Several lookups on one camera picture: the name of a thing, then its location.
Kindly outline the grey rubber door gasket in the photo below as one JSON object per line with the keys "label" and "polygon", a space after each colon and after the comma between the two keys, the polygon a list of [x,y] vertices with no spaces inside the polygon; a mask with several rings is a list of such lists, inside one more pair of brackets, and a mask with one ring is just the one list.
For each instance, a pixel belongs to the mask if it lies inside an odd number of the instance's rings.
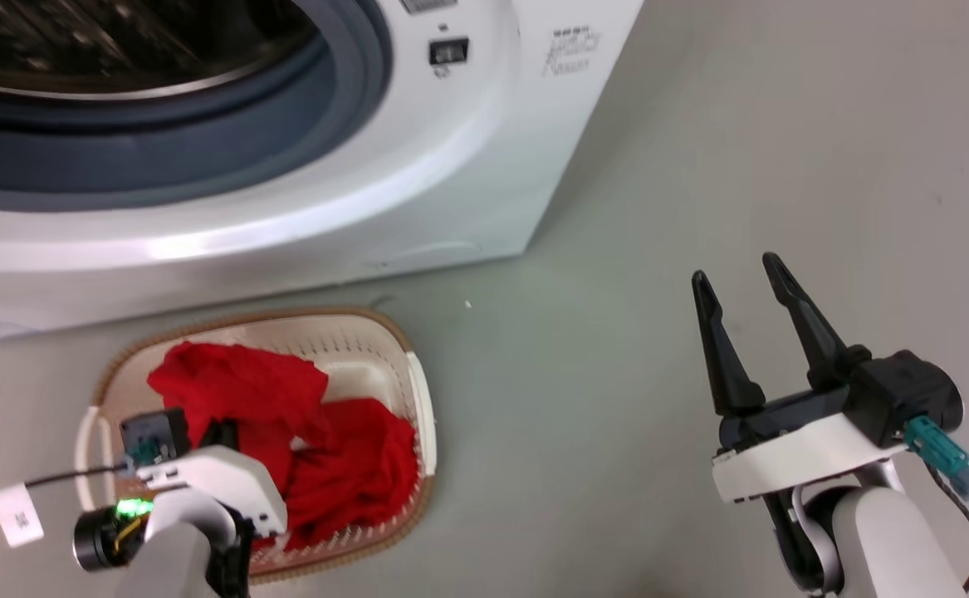
{"label": "grey rubber door gasket", "polygon": [[163,207],[324,158],[373,117],[392,73],[378,0],[294,0],[311,44],[207,90],[136,100],[0,94],[0,213]]}

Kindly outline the cream perforated laundry basket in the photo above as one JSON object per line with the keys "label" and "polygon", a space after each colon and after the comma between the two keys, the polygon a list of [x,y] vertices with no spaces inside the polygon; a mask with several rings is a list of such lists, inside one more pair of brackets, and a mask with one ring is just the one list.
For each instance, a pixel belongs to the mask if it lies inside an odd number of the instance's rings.
{"label": "cream perforated laundry basket", "polygon": [[347,527],[329,540],[290,548],[288,535],[257,550],[250,561],[253,586],[294,582],[381,553],[403,540],[426,514],[433,493],[438,443],[428,382],[409,338],[388,317],[362,309],[264,311],[191,323],[128,345],[102,371],[78,425],[75,469],[110,466],[123,450],[117,424],[160,408],[146,378],[170,348],[182,343],[242,345],[313,362],[329,379],[325,400],[378,399],[415,432],[419,481],[400,514],[372,527]]}

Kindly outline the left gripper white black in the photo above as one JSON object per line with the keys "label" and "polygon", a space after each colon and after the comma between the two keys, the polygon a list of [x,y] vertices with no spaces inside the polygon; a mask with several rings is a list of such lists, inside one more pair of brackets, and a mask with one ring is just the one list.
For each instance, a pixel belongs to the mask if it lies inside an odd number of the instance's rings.
{"label": "left gripper white black", "polygon": [[286,503],[261,462],[240,451],[240,424],[214,419],[200,439],[200,449],[184,457],[136,469],[150,491],[191,488],[230,507],[255,526],[257,537],[276,537],[288,530]]}

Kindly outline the black door latch socket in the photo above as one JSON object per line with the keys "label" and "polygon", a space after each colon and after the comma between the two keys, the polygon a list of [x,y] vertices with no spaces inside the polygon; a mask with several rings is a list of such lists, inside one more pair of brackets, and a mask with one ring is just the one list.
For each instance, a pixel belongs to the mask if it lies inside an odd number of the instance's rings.
{"label": "black door latch socket", "polygon": [[466,63],[472,41],[468,37],[431,39],[428,42],[428,64],[449,66]]}

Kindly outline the stainless steel washing machine drum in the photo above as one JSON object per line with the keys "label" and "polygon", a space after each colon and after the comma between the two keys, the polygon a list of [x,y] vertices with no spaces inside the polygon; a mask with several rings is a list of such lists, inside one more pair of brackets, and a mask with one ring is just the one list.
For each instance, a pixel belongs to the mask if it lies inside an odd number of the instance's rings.
{"label": "stainless steel washing machine drum", "polygon": [[176,96],[267,71],[318,34],[294,0],[0,0],[0,94]]}

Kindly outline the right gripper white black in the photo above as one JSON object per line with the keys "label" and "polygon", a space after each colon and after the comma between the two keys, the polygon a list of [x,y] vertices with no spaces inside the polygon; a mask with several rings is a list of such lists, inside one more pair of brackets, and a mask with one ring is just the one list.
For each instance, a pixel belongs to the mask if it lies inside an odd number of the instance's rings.
{"label": "right gripper white black", "polygon": [[876,447],[844,415],[848,391],[837,387],[849,383],[854,367],[872,359],[870,350],[841,340],[779,254],[762,254],[762,266],[776,301],[786,307],[798,333],[810,388],[832,391],[806,391],[764,408],[764,391],[749,378],[739,359],[711,281],[703,270],[693,273],[692,294],[713,412],[723,417],[712,480],[726,502],[830,479],[905,451],[902,445]]}

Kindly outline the white text sticker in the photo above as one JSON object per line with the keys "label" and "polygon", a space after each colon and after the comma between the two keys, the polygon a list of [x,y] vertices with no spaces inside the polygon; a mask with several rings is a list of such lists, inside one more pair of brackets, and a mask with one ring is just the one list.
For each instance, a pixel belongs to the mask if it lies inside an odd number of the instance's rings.
{"label": "white text sticker", "polygon": [[601,37],[601,31],[591,26],[553,30],[541,69],[542,78],[586,71],[591,54],[594,54],[600,45]]}

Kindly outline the white front-load washing machine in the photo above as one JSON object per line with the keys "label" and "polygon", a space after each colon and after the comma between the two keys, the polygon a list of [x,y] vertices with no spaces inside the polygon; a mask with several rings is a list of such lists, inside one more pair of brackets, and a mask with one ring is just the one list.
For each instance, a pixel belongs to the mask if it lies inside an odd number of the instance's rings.
{"label": "white front-load washing machine", "polygon": [[[644,0],[458,0],[419,15],[378,1],[389,84],[350,140],[202,199],[0,213],[0,321],[31,336],[404,275],[365,263],[424,243],[479,243],[474,262],[523,253]],[[552,31],[578,26],[602,34],[588,69],[542,78]],[[430,66],[428,42],[453,37],[470,39],[466,63]]]}

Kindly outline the red cloth garment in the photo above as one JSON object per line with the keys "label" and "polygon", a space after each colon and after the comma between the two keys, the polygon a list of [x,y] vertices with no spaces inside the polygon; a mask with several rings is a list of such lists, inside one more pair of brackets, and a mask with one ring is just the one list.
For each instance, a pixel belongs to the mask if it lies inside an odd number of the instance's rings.
{"label": "red cloth garment", "polygon": [[412,424],[373,397],[324,401],[328,375],[301,357],[187,342],[147,381],[166,408],[184,410],[194,447],[211,424],[237,425],[240,451],[286,504],[288,549],[386,522],[419,480]]}

